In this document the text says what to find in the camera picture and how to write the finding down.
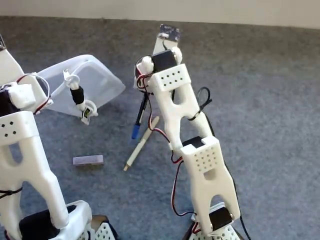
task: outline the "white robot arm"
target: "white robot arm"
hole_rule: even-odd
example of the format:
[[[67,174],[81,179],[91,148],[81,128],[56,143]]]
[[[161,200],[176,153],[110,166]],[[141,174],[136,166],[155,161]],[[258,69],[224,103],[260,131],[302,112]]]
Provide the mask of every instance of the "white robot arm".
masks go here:
[[[66,205],[50,170],[34,118],[48,100],[49,89],[34,75],[24,74],[0,36],[0,223],[8,240],[100,240],[103,235],[95,235],[91,228],[88,203],[79,200]],[[21,163],[11,154],[12,144],[20,148]],[[48,210],[23,216],[20,198],[25,181],[45,199]]]
[[[222,237],[227,229],[233,231],[231,224],[241,216],[237,193],[220,142],[213,136],[210,123],[198,105],[187,67],[181,61],[182,53],[176,46],[145,56],[136,64],[140,75],[135,83],[137,88],[154,94],[164,118],[169,147],[185,163],[195,228],[199,226],[204,237]],[[174,103],[172,91],[176,92],[179,104]],[[180,138],[183,117],[188,118],[199,134],[184,143]],[[221,196],[224,202],[211,206],[214,196]]]

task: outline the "wall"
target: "wall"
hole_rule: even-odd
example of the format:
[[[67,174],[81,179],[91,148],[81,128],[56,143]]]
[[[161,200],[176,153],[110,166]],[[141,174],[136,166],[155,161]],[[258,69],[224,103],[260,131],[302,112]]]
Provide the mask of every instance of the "wall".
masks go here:
[[[318,0],[0,0],[0,15],[320,28]]]

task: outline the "eraser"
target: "eraser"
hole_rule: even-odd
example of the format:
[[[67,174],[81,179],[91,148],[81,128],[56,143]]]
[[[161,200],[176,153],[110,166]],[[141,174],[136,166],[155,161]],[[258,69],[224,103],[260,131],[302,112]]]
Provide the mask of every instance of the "eraser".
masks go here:
[[[75,156],[73,158],[73,165],[83,166],[83,165],[103,165],[104,156],[103,155],[92,155],[92,156]]]

